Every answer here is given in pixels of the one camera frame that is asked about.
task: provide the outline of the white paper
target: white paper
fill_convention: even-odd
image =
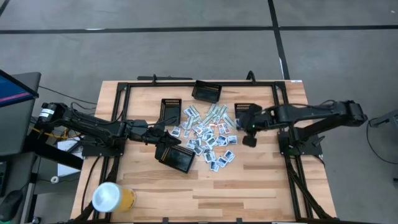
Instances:
[[[77,141],[68,139],[68,140],[65,140],[65,141],[58,142],[57,147],[58,147],[59,150],[67,151],[72,146],[74,146],[76,143],[77,143]],[[76,153],[72,153],[72,154],[75,155],[75,156],[78,156],[80,158],[83,158],[81,156],[81,152],[76,152]],[[74,173],[77,173],[77,172],[80,172],[80,170],[75,169],[75,168],[71,168],[71,167],[68,167],[68,166],[65,166],[65,165],[58,164],[58,174],[57,175],[59,177],[63,177],[63,176],[70,175],[70,174],[74,174]]]

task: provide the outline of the pile of packages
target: pile of packages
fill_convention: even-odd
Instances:
[[[228,136],[231,134],[231,128],[236,129],[236,123],[228,116],[227,111],[226,105],[219,107],[217,104],[212,104],[206,118],[202,120],[198,110],[191,105],[184,110],[184,113],[188,115],[188,120],[181,124],[185,138],[189,138],[191,130],[196,136],[196,138],[188,140],[186,148],[193,150],[197,156],[203,155],[205,161],[210,164],[210,170],[215,172],[218,172],[220,167],[225,167],[232,162],[235,155],[227,150],[224,156],[216,158],[214,147],[238,143],[236,135]],[[181,128],[175,126],[171,135],[179,138],[180,133]]]

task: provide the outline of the black bracket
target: black bracket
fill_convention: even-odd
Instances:
[[[118,83],[118,87],[116,88],[116,91],[122,91],[127,88],[128,83]]]
[[[369,125],[371,128],[377,128],[380,124],[388,122],[391,122],[394,129],[398,129],[398,110],[393,110],[388,114],[373,118],[369,121]]]
[[[320,142],[325,138],[314,135],[306,141],[302,141],[300,145],[292,147],[289,144],[289,132],[282,131],[278,133],[279,151],[282,155],[299,156],[299,155],[322,155],[322,147]]]
[[[275,82],[275,86],[278,87],[280,90],[286,90],[285,82]]]
[[[156,80],[157,80],[157,77],[156,77],[156,75],[154,74],[154,76],[153,76],[154,78],[152,79],[152,85],[154,85],[154,86],[156,86]]]
[[[254,76],[254,73],[252,71],[249,71],[248,76],[246,77],[246,80],[251,80],[251,83],[253,85],[256,84],[256,77]]]

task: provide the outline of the black crate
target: black crate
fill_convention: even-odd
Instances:
[[[160,106],[160,121],[165,121],[166,125],[178,126],[181,120],[181,99],[162,99]]]
[[[197,80],[193,87],[192,96],[196,100],[203,100],[210,103],[217,103],[220,100],[223,86]]]
[[[252,103],[235,103],[235,118],[239,119],[244,113],[247,113]],[[242,130],[239,125],[236,125],[238,130]]]
[[[181,146],[171,146],[165,148],[159,162],[187,174],[194,158],[193,151]]]

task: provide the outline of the small package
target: small package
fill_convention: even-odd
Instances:
[[[184,137],[188,138],[190,132],[191,132],[191,130],[184,130]]]
[[[223,129],[224,129],[224,133],[225,134],[230,134],[231,131],[229,130],[228,125],[226,125],[226,123],[222,123],[222,125],[223,125]]]
[[[193,121],[192,121],[192,124],[196,124],[196,123],[201,123],[201,118],[200,118],[200,116],[194,117],[194,119],[193,119]]]
[[[203,125],[207,125],[211,121],[212,115],[207,116],[203,121]]]
[[[188,122],[187,122],[187,121],[184,121],[184,122],[181,124],[181,127],[182,127],[183,129],[187,130],[187,129],[188,129]]]
[[[200,146],[195,146],[193,151],[196,153],[197,156],[200,156],[200,154],[203,153],[204,149]]]
[[[188,125],[187,125],[187,128],[186,128],[186,129],[191,129],[194,119],[195,119],[195,118],[194,118],[193,116],[191,116],[191,117],[188,118],[188,121],[187,121],[187,122],[188,122]]]
[[[191,142],[191,140],[189,140],[189,141],[187,142],[187,148],[194,150],[194,149],[195,149],[195,146],[196,146],[196,145],[193,144],[193,143]]]
[[[223,124],[218,124],[218,133],[219,134],[225,134],[225,130],[224,130]]]
[[[218,144],[219,146],[223,146],[224,143],[226,142],[226,137],[220,135],[220,136],[218,136],[216,142],[217,142],[217,144]]]
[[[231,162],[235,158],[235,154],[233,154],[233,152],[230,150],[227,150],[224,154],[224,157],[228,160],[228,162]]]
[[[173,131],[170,133],[172,136],[178,138],[180,137],[181,128],[174,126]]]
[[[189,139],[191,144],[194,144],[196,146],[200,146],[201,145],[201,139]]]
[[[216,162],[212,161],[210,163],[210,170],[212,170],[214,172],[218,172],[219,168],[220,168],[220,166]]]
[[[225,165],[228,163],[228,161],[226,159],[222,158],[221,156],[217,159],[216,162],[222,168],[224,168]]]
[[[198,133],[198,134],[201,134],[201,133],[203,132],[202,128],[199,127],[199,126],[194,127],[193,130],[194,130],[196,133]]]
[[[185,113],[186,115],[188,115],[188,117],[191,117],[191,116],[194,115],[194,112],[191,110],[191,108],[185,109],[185,110],[184,110],[184,113]]]
[[[193,113],[193,115],[196,116],[200,116],[198,110],[195,108],[195,106],[191,105],[189,106],[189,108],[191,109],[191,112]]]
[[[221,119],[221,118],[217,117],[213,124],[214,124],[215,126],[217,126],[218,123],[220,122],[220,119]]]
[[[227,140],[225,140],[224,143],[219,144],[219,146],[227,146],[227,145],[228,145],[228,141]]]
[[[211,148],[208,145],[201,146],[201,148],[204,150],[204,153],[211,151]]]
[[[238,144],[238,137],[236,136],[228,136],[228,144]]]
[[[207,141],[207,139],[209,139],[211,137],[213,137],[213,133],[206,133],[206,134],[203,134],[201,139],[204,141]]]
[[[223,114],[225,114],[227,111],[228,111],[228,107],[227,107],[226,105],[224,105],[224,106],[218,111],[217,116],[218,116],[219,118],[222,118],[222,117],[223,117]]]
[[[207,163],[211,162],[211,161],[216,161],[216,155],[213,151],[204,153],[204,157],[205,157],[205,161]]]
[[[206,144],[209,146],[210,149],[212,149],[214,146],[217,145],[216,139],[214,137],[211,137],[206,140]]]
[[[210,109],[207,111],[206,116],[209,116],[211,114],[213,114],[213,110],[216,107],[217,104],[213,103],[210,107]]]
[[[220,107],[218,105],[215,105],[213,111],[211,112],[213,115],[217,116],[218,112],[220,111]]]
[[[228,114],[225,113],[223,114],[223,120],[225,121],[226,124],[228,124],[228,126],[236,129],[236,124],[234,121],[231,120],[231,118],[229,118]]]
[[[207,133],[207,132],[211,131],[211,128],[210,127],[204,127],[204,128],[202,128],[202,131],[203,131],[203,133]]]

